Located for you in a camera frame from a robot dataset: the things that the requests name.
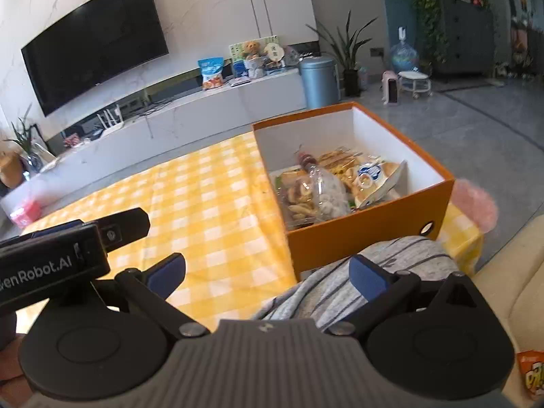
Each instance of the power outlet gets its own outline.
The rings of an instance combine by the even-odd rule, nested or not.
[[[385,51],[383,47],[371,47],[371,56],[380,56],[383,57],[385,55]]]

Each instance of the tablecloth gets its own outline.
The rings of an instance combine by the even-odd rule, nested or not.
[[[25,232],[134,207],[149,214],[149,235],[110,253],[107,277],[128,267],[146,269],[181,252],[187,261],[186,279],[168,301],[212,330],[220,319],[251,316],[296,283],[281,215],[253,133],[135,174],[46,216]],[[465,259],[465,247],[471,244],[467,239],[474,242],[481,234],[474,225],[459,223],[456,209],[448,208],[441,240],[453,258]],[[18,312],[18,332],[28,331],[43,305]]]

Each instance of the blue trash can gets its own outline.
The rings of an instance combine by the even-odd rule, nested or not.
[[[336,61],[329,56],[304,58],[299,63],[307,108],[320,108],[340,101]]]

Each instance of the open box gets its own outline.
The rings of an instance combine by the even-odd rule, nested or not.
[[[407,170],[395,187],[401,198],[343,218],[286,229],[298,278],[303,271],[358,253],[375,242],[419,234],[437,238],[452,193],[453,176],[417,144],[360,104],[337,104],[273,118],[254,124],[253,129],[268,173],[297,164],[301,145],[316,157],[345,146],[391,162],[407,162]]]

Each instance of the television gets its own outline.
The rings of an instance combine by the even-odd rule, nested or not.
[[[166,55],[153,0],[90,0],[22,50],[47,116],[104,81]]]

